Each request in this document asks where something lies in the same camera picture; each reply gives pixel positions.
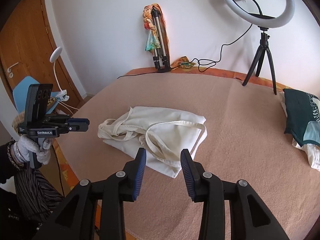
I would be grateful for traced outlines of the white gloved left hand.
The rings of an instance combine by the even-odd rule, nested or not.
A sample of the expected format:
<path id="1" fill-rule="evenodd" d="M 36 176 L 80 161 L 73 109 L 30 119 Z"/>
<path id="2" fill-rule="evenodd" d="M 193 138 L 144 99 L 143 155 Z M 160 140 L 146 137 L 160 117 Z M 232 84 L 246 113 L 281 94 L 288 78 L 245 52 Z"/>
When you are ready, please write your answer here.
<path id="1" fill-rule="evenodd" d="M 29 152 L 31 152 L 36 154 L 39 163 L 47 165 L 50 161 L 50 148 L 52 143 L 52 138 L 46 138 L 42 145 L 39 145 L 26 135 L 22 135 L 20 139 L 11 146 L 11 151 L 18 164 L 29 162 Z"/>

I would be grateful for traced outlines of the striped sleeve forearm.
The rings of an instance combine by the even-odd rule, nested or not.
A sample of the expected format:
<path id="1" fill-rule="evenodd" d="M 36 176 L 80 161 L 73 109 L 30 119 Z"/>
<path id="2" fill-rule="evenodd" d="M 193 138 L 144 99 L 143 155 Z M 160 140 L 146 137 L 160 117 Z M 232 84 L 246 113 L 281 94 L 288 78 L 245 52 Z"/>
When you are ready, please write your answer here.
<path id="1" fill-rule="evenodd" d="M 14 178 L 15 193 L 1 189 L 1 239 L 33 239 L 63 201 L 45 176 L 30 164 L 18 164 L 10 141 L 1 146 L 1 184 Z"/>

